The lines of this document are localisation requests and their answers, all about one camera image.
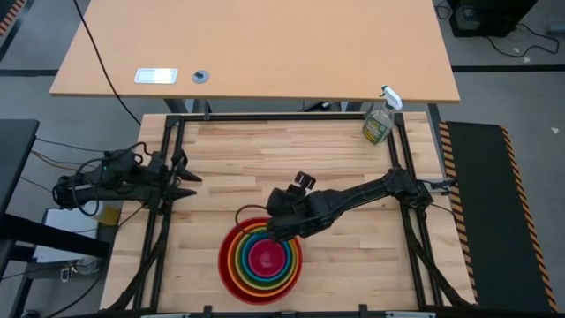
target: spray bottle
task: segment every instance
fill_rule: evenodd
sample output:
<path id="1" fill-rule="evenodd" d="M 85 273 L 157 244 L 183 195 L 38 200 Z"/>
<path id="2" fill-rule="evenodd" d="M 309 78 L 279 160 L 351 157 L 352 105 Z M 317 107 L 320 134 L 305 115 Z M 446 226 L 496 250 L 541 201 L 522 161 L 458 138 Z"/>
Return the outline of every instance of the spray bottle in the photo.
<path id="1" fill-rule="evenodd" d="M 382 109 L 373 110 L 374 104 L 367 111 L 363 134 L 374 145 L 383 142 L 390 133 L 394 125 L 394 111 L 403 108 L 403 101 L 392 88 L 383 85 L 382 95 L 386 101 L 382 104 Z"/>

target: desk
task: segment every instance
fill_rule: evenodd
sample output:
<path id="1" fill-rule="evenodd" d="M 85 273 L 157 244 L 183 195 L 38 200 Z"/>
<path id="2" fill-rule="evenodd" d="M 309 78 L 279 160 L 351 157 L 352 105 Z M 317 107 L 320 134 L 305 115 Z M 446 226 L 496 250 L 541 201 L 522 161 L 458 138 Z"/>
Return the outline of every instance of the desk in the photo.
<path id="1" fill-rule="evenodd" d="M 405 113 L 404 118 L 418 177 L 440 178 L 426 114 Z M 164 115 L 144 117 L 139 141 L 147 142 L 149 151 L 160 149 L 164 122 Z M 417 309 L 400 210 L 393 198 L 347 212 L 330 229 L 302 239 L 301 277 L 293 291 L 274 304 L 254 307 L 236 300 L 218 275 L 218 248 L 234 226 L 235 211 L 245 204 L 265 204 L 273 187 L 286 188 L 299 170 L 317 178 L 314 189 L 344 189 L 380 178 L 390 169 L 388 145 L 371 145 L 360 132 L 361 124 L 360 120 L 187 123 L 183 142 L 187 169 L 203 181 L 184 182 L 182 187 L 198 194 L 176 201 L 173 207 L 158 311 L 201 312 L 205 305 L 212 305 L 215 312 L 356 311 L 361 303 L 369 310 Z M 395 139 L 403 163 L 398 136 Z M 174 142 L 171 138 L 169 152 Z M 434 195 L 434 199 L 449 208 L 447 198 Z M 138 206 L 127 203 L 121 217 Z M 438 268 L 465 299 L 473 301 L 453 216 L 434 207 L 427 214 Z M 240 220 L 264 215 L 246 211 Z M 120 228 L 102 308 L 117 299 L 137 271 L 146 224 L 147 212 L 142 211 Z M 144 307 L 152 277 L 147 275 Z M 423 278 L 431 303 L 427 275 Z"/>
<path id="2" fill-rule="evenodd" d="M 86 21 L 121 96 L 362 102 L 386 84 L 459 102 L 431 1 L 94 0 Z M 136 84 L 139 68 L 176 68 L 177 82 Z M 50 93 L 113 95 L 83 26 Z"/>

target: wooden table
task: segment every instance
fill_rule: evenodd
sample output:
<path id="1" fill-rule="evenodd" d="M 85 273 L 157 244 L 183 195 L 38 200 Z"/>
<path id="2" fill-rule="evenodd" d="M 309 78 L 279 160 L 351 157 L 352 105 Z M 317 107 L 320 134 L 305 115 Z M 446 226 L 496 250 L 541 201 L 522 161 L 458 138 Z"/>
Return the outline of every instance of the wooden table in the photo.
<path id="1" fill-rule="evenodd" d="M 459 102 L 430 0 L 93 0 L 86 21 L 121 96 L 362 102 L 386 84 L 406 102 Z M 136 84 L 139 68 L 177 82 Z M 50 93 L 113 95 L 83 26 Z"/>
<path id="2" fill-rule="evenodd" d="M 418 177 L 440 178 L 426 114 L 404 116 Z M 139 140 L 146 141 L 150 151 L 161 146 L 164 120 L 164 115 L 144 117 Z M 380 178 L 390 169 L 388 146 L 371 145 L 361 134 L 361 124 L 359 120 L 189 122 L 183 143 L 189 156 L 187 168 L 203 181 L 184 182 L 181 186 L 198 195 L 177 201 L 173 208 L 159 312 L 201 312 L 204 305 L 212 305 L 216 312 L 356 311 L 361 303 L 370 310 L 416 309 L 400 209 L 393 198 L 347 212 L 330 229 L 302 239 L 301 277 L 290 294 L 272 305 L 240 302 L 225 290 L 218 275 L 218 249 L 234 226 L 235 211 L 245 204 L 265 204 L 273 187 L 286 188 L 299 170 L 318 179 L 314 189 L 345 189 Z M 395 139 L 403 163 L 398 136 Z M 446 197 L 434 195 L 434 199 L 449 208 Z M 122 218 L 138 206 L 127 203 Z M 252 210 L 240 219 L 264 215 Z M 427 215 L 438 268 L 465 299 L 473 301 L 453 216 L 434 207 Z M 137 271 L 146 224 L 143 210 L 120 228 L 102 308 L 117 299 Z M 153 276 L 147 277 L 146 300 Z M 427 274 L 423 278 L 431 302 Z"/>

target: bottle label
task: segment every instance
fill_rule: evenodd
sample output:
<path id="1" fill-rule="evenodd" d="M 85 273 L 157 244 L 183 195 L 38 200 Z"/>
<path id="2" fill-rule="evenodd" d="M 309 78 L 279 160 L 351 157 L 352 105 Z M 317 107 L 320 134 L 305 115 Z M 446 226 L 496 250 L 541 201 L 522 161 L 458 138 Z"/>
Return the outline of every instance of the bottle label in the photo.
<path id="1" fill-rule="evenodd" d="M 382 138 L 386 135 L 386 131 L 387 127 L 373 117 L 369 117 L 363 126 L 363 134 L 365 135 L 365 138 L 371 141 L 374 145 L 378 144 L 382 140 Z"/>

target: orange and black striped tape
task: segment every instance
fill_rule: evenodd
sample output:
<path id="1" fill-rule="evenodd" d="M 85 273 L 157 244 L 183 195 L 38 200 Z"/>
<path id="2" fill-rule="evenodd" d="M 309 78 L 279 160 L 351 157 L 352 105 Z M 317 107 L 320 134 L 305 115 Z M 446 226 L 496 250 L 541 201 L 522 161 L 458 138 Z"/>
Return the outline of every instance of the orange and black striped tape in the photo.
<path id="1" fill-rule="evenodd" d="M 4 19 L 0 21 L 0 36 L 4 35 L 8 31 L 8 28 L 10 28 L 10 24 L 16 21 L 18 13 L 24 8 L 25 4 L 26 0 L 16 0 L 16 2 L 11 6 Z"/>
<path id="2" fill-rule="evenodd" d="M 524 190 L 524 186 L 522 185 L 522 176 L 520 175 L 520 170 L 518 169 L 518 164 L 516 163 L 516 158 L 514 157 L 514 149 L 512 148 L 512 144 L 510 142 L 509 132 L 506 130 L 505 127 L 501 126 L 501 129 L 502 129 L 502 135 L 504 136 L 504 141 L 506 142 L 506 149 L 508 150 L 508 158 L 510 159 L 510 165 L 512 166 L 512 171 L 514 171 L 516 190 L 518 191 L 518 196 L 520 197 L 520 201 L 522 202 L 524 216 L 526 219 L 526 223 L 528 225 L 528 231 L 530 232 L 531 244 L 533 245 L 533 249 L 536 253 L 536 258 L 538 259 L 541 280 L 544 282 L 544 285 L 546 286 L 547 301 L 549 302 L 549 306 L 557 313 L 559 312 L 559 309 L 557 307 L 557 303 L 555 302 L 554 291 L 551 289 L 551 285 L 549 283 L 549 276 L 547 275 L 546 264 L 544 263 L 544 256 L 541 252 L 541 247 L 539 246 L 538 234 L 536 233 L 536 227 L 533 224 L 533 218 L 531 217 L 531 213 L 530 213 L 530 206 L 528 205 L 528 201 L 526 200 L 526 193 Z"/>
<path id="3" fill-rule="evenodd" d="M 449 178 L 457 179 L 456 163 L 453 160 L 453 151 L 451 149 L 451 139 L 449 137 L 448 125 L 440 122 L 440 138 L 441 149 L 443 152 L 443 162 L 445 164 L 445 173 Z M 469 241 L 467 240 L 467 229 L 465 228 L 465 218 L 463 216 L 463 205 L 459 196 L 459 185 L 455 184 L 449 188 L 449 199 L 451 200 L 451 209 L 455 216 L 457 234 L 459 235 L 459 243 L 463 251 L 465 264 L 467 265 L 467 273 L 473 290 L 473 296 L 478 303 L 477 288 L 475 287 L 475 277 L 473 275 L 473 267 L 471 263 L 471 253 L 469 251 Z"/>

